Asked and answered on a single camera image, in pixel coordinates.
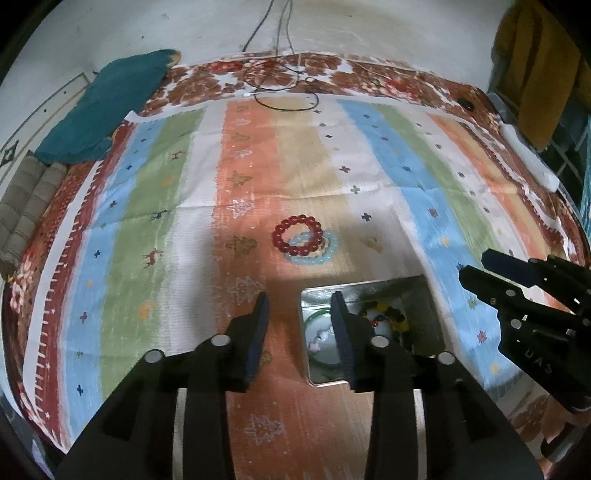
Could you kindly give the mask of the metal tin box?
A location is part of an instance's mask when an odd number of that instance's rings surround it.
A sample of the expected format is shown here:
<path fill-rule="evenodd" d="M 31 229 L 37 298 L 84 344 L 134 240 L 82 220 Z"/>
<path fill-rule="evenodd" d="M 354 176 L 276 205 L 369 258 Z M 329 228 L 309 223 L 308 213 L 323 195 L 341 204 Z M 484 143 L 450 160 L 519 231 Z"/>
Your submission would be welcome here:
<path fill-rule="evenodd" d="M 331 310 L 331 297 L 341 292 L 349 313 L 359 316 L 373 333 L 400 343 L 410 352 L 433 356 L 445 349 L 440 317 L 427 279 L 423 275 L 308 288 L 301 292 L 301 337 L 304 321 L 321 308 Z M 308 383 L 315 387 L 345 381 L 342 365 L 329 370 L 311 364 L 305 351 Z"/>

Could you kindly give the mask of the green jade bangle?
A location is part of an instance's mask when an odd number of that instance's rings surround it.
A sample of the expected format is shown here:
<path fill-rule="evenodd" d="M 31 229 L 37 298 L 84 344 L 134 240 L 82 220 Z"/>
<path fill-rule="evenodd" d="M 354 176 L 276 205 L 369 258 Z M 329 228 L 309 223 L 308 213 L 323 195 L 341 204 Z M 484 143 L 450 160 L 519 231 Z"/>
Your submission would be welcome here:
<path fill-rule="evenodd" d="M 304 346 L 311 364 L 329 370 L 341 367 L 329 308 L 315 310 L 305 319 Z"/>

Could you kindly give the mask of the white rolled cloth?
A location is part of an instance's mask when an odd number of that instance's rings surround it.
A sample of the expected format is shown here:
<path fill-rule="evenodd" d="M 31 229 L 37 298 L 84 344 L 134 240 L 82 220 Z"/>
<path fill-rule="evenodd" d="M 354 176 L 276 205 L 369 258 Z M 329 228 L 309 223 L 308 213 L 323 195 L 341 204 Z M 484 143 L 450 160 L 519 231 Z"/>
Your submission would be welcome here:
<path fill-rule="evenodd" d="M 556 193 L 560 186 L 557 175 L 545 165 L 539 155 L 534 152 L 520 137 L 512 124 L 503 123 L 500 127 L 501 135 L 519 156 L 529 173 L 544 189 Z"/>

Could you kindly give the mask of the small black object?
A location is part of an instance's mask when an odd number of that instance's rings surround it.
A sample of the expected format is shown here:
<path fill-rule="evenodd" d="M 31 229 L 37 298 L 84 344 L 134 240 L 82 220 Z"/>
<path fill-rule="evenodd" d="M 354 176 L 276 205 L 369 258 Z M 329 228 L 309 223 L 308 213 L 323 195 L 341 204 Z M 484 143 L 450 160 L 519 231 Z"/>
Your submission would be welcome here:
<path fill-rule="evenodd" d="M 464 109 L 468 110 L 469 112 L 475 111 L 475 105 L 470 100 L 460 97 L 457 99 L 457 102 L 460 106 L 462 106 Z"/>

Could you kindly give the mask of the yellow hanging cloth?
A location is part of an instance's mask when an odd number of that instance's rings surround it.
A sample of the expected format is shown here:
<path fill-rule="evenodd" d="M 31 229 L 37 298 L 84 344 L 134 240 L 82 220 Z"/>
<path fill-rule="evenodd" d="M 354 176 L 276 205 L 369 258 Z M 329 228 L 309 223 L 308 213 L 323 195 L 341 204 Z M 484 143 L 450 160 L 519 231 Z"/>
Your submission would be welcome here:
<path fill-rule="evenodd" d="M 539 1 L 517 1 L 504 14 L 492 49 L 503 63 L 497 83 L 517 128 L 544 150 L 571 98 L 590 109 L 590 66 L 559 21 Z"/>

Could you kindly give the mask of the grey striped cushion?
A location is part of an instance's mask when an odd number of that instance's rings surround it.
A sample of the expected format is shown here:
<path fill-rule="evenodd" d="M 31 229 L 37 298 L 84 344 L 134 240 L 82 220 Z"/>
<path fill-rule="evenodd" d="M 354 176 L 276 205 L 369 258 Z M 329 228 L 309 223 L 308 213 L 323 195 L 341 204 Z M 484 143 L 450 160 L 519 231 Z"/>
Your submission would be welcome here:
<path fill-rule="evenodd" d="M 1 199 L 1 277 L 18 270 L 37 226 L 61 185 L 67 167 L 32 155 L 20 162 Z"/>

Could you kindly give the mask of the teal fuzzy pillow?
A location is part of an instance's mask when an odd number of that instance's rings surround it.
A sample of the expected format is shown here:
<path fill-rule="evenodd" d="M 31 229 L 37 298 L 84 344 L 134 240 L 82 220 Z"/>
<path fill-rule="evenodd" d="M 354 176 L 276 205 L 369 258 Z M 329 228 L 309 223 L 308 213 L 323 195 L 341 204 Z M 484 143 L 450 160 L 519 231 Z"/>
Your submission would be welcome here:
<path fill-rule="evenodd" d="M 163 49 L 106 65 L 75 107 L 42 140 L 35 157 L 45 164 L 66 165 L 103 159 L 125 116 L 142 111 L 179 59 L 178 51 Z"/>

